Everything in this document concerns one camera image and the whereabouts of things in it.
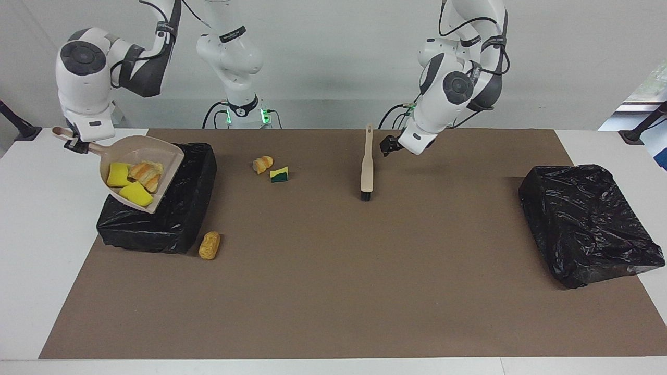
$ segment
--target dustpan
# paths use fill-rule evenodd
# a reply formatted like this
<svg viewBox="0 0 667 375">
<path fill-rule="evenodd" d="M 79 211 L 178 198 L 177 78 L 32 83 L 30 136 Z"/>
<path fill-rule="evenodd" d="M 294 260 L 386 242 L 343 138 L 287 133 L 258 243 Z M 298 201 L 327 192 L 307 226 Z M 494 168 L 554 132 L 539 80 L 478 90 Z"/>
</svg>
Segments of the dustpan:
<svg viewBox="0 0 667 375">
<path fill-rule="evenodd" d="M 71 130 L 62 127 L 54 127 L 53 135 L 64 140 L 73 140 L 74 134 Z M 155 163 L 162 163 L 164 172 L 160 177 L 157 185 L 157 191 L 152 194 L 153 202 L 146 207 L 141 207 L 131 201 L 121 197 L 120 187 L 109 187 L 109 193 L 119 202 L 135 208 L 139 211 L 148 212 L 152 214 L 160 205 L 160 201 L 164 196 L 167 188 L 173 180 L 178 167 L 183 161 L 183 151 L 171 143 L 162 141 L 157 138 L 147 137 L 145 135 L 130 135 L 129 137 L 117 140 L 113 145 L 102 146 L 95 142 L 90 142 L 88 150 L 100 156 L 99 162 L 99 176 L 107 185 L 107 177 L 109 177 L 109 166 L 113 162 L 138 164 L 143 160 L 154 161 Z"/>
</svg>

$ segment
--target black plastic bag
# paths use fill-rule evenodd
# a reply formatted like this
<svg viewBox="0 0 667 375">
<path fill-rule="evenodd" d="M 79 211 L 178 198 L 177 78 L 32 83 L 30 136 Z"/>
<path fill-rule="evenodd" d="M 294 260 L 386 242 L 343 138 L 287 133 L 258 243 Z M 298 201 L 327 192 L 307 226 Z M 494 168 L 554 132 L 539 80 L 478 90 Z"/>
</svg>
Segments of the black plastic bag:
<svg viewBox="0 0 667 375">
<path fill-rule="evenodd" d="M 660 246 L 599 165 L 535 167 L 519 196 L 549 270 L 567 288 L 665 265 Z"/>
<path fill-rule="evenodd" d="M 107 197 L 97 221 L 105 245 L 182 254 L 192 247 L 211 199 L 217 164 L 207 143 L 176 146 L 185 157 L 154 214 Z"/>
</svg>

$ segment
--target brown table surface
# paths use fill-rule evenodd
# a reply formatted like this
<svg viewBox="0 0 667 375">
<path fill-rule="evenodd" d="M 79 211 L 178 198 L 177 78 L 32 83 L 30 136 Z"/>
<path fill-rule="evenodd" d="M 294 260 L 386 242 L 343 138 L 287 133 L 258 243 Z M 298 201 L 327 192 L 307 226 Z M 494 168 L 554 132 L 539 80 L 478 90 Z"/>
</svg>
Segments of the brown table surface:
<svg viewBox="0 0 667 375">
<path fill-rule="evenodd" d="M 517 188 L 535 165 L 571 165 L 553 131 L 456 129 L 419 157 L 376 149 L 370 202 L 363 130 L 149 135 L 213 146 L 200 238 L 221 232 L 220 253 L 98 238 L 40 358 L 667 355 L 637 277 L 565 290 L 546 269 Z M 253 174 L 263 154 L 288 182 Z"/>
</svg>

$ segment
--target brush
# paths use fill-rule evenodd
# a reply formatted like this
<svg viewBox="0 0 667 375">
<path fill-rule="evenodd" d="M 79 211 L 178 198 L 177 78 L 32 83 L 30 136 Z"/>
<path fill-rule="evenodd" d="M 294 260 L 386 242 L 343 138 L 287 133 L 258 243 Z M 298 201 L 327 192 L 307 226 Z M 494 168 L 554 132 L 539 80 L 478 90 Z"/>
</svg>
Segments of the brush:
<svg viewBox="0 0 667 375">
<path fill-rule="evenodd" d="M 362 160 L 362 201 L 371 200 L 373 192 L 373 124 L 366 126 L 366 148 Z"/>
</svg>

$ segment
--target table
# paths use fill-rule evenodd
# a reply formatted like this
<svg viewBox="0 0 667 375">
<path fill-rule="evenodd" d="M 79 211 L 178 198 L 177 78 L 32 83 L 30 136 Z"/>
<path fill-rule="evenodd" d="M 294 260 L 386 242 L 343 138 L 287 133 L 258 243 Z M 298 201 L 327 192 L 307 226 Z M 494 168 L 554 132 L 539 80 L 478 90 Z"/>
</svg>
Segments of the table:
<svg viewBox="0 0 667 375">
<path fill-rule="evenodd" d="M 118 129 L 117 138 L 146 129 Z M 614 132 L 557 131 L 575 164 L 609 169 L 648 233 L 667 244 L 667 173 Z M 115 139 L 102 143 L 112 143 Z M 417 358 L 381 360 L 37 360 L 97 233 L 107 195 L 98 160 L 43 131 L 0 159 L 0 373 L 6 374 L 657 374 L 657 358 Z M 640 276 L 663 319 L 667 270 Z"/>
</svg>

